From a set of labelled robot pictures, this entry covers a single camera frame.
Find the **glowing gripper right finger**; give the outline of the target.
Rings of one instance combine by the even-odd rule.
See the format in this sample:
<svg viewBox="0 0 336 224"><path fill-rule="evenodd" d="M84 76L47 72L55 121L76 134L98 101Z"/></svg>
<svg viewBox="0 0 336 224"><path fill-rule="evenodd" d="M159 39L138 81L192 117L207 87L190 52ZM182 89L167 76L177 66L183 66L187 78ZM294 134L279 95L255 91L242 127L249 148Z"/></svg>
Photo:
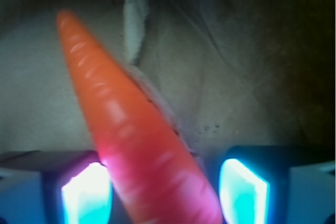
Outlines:
<svg viewBox="0 0 336 224"><path fill-rule="evenodd" d="M236 145L214 167L225 223L335 223L335 150Z"/></svg>

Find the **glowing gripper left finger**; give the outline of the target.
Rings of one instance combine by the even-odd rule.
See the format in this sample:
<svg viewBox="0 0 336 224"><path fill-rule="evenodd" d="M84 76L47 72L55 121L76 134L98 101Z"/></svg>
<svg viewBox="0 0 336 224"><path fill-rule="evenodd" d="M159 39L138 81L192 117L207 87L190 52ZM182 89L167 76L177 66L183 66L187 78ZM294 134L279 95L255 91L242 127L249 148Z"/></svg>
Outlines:
<svg viewBox="0 0 336 224"><path fill-rule="evenodd" d="M95 151L1 154L1 223L108 223L112 201Z"/></svg>

